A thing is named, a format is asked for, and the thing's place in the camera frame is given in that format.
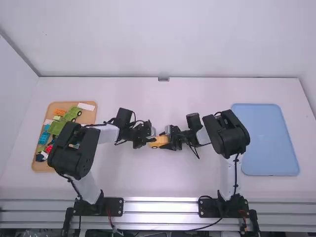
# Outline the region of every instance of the white card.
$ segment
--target white card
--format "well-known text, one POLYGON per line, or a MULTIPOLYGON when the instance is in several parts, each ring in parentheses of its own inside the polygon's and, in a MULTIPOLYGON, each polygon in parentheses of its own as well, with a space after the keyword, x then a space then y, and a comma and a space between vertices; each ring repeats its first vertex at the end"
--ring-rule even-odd
POLYGON ((47 125, 47 124, 50 124, 53 122, 54 120, 51 120, 51 119, 45 119, 44 121, 44 125, 47 125))
POLYGON ((88 105, 88 104, 84 104, 84 103, 79 103, 77 105, 77 107, 82 108, 84 110, 90 110, 90 111, 94 111, 94 108, 95 108, 94 105, 88 105))

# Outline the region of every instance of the red wire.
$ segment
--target red wire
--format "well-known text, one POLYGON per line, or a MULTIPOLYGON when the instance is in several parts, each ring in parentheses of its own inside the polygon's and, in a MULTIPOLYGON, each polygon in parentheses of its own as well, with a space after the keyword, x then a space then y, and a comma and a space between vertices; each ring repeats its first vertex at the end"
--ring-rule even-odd
POLYGON ((111 220, 111 213, 110 213, 110 210, 109 210, 109 209, 107 209, 107 213, 108 213, 109 224, 110 224, 111 227, 113 228, 113 223, 112 223, 112 220, 111 220))

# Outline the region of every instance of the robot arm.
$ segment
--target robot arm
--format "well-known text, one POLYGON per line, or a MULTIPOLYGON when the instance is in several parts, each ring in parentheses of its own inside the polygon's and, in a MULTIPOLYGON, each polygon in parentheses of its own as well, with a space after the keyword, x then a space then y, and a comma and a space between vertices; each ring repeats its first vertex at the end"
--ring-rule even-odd
POLYGON ((72 184, 81 200, 94 205, 103 198, 103 192, 90 173, 98 144, 117 144, 120 140, 125 140, 132 141, 133 148, 137 149, 152 141, 151 137, 156 135, 150 121, 136 124, 135 119, 130 122, 133 113, 120 108, 115 118, 103 124, 84 127, 74 122, 65 124, 47 162, 72 184))

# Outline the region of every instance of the blue toy brick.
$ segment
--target blue toy brick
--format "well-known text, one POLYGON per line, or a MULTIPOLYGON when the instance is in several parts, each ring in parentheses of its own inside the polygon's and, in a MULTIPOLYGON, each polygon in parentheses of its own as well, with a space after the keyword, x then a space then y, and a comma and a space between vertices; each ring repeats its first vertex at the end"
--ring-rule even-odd
POLYGON ((38 144, 44 145, 47 143, 48 139, 49 139, 49 133, 43 132, 39 138, 38 144))
POLYGON ((49 124, 46 124, 46 125, 45 125, 45 127, 44 127, 44 132, 47 132, 47 131, 48 131, 49 126, 50 126, 49 124))

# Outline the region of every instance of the black cable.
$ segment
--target black cable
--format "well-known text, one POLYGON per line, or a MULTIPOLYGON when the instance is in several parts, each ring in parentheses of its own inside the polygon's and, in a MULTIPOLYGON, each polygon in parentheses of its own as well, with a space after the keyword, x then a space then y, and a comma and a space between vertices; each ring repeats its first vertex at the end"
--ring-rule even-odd
POLYGON ((196 155, 196 157, 199 159, 199 155, 198 155, 198 151, 197 151, 197 148, 195 146, 192 146, 191 144, 188 144, 189 148, 191 149, 191 151, 194 153, 194 155, 196 155))
POLYGON ((199 155, 198 155, 197 147, 194 147, 194 150, 195 150, 195 152, 196 152, 196 154, 197 154, 197 158, 199 159, 199 155))
POLYGON ((79 232, 81 230, 81 215, 79 216, 79 232))
MULTIPOLYGON (((239 153, 236 155, 235 159, 234 159, 234 162, 235 162, 235 185, 234 185, 234 195, 236 194, 236 191, 237 191, 237 187, 238 187, 238 184, 237 184, 237 162, 239 161, 237 158, 239 156, 239 153)), ((210 196, 201 196, 200 198, 211 198, 210 196)), ((216 225, 217 223, 219 223, 221 220, 223 219, 223 217, 219 218, 217 221, 215 221, 214 223, 212 224, 209 224, 207 226, 203 226, 203 227, 200 227, 200 228, 195 228, 195 229, 192 229, 192 230, 187 230, 187 231, 198 231, 198 230, 202 230, 202 229, 205 229, 205 228, 208 228, 208 227, 211 227, 211 226, 214 226, 216 225)))
POLYGON ((71 186, 72 186, 72 187, 74 188, 74 190, 76 191, 78 197, 82 200, 82 195, 79 193, 79 190, 78 190, 77 187, 75 186, 73 180, 72 180, 71 178, 69 178, 69 177, 63 175, 63 174, 58 173, 58 172, 57 172, 57 174, 60 175, 61 177, 65 178, 65 179, 67 179, 67 181, 71 184, 71 186))
POLYGON ((135 114, 135 112, 134 111, 132 111, 133 112, 133 114, 134 114, 134 124, 136 123, 136 114, 135 114))
POLYGON ((120 142, 120 143, 118 143, 118 142, 115 142, 115 143, 114 143, 114 145, 115 145, 115 146, 118 146, 118 145, 120 145, 120 144, 123 144, 123 143, 125 143, 125 142, 127 142, 127 140, 125 140, 125 141, 122 141, 122 142, 120 142))
POLYGON ((136 236, 138 236, 138 234, 140 233, 140 231, 139 232, 137 232, 135 235, 134 235, 134 237, 136 237, 136 236))
POLYGON ((236 155, 236 157, 234 159, 234 162, 235 162, 235 185, 234 185, 234 195, 233 196, 235 196, 236 191, 237 191, 237 187, 238 187, 238 184, 237 184, 237 162, 239 161, 238 156, 239 156, 239 153, 236 155))
POLYGON ((103 122, 103 123, 99 123, 99 124, 87 124, 85 125, 84 127, 95 127, 95 126, 105 126, 107 125, 108 123, 107 122, 103 122))
POLYGON ((203 227, 200 227, 200 228, 195 228, 195 229, 187 230, 187 231, 198 231, 198 230, 205 229, 205 228, 207 228, 207 227, 214 226, 214 225, 216 225, 218 222, 220 222, 222 219, 223 219, 223 217, 219 218, 217 221, 215 221, 214 223, 209 224, 209 225, 207 225, 207 226, 203 226, 203 227))

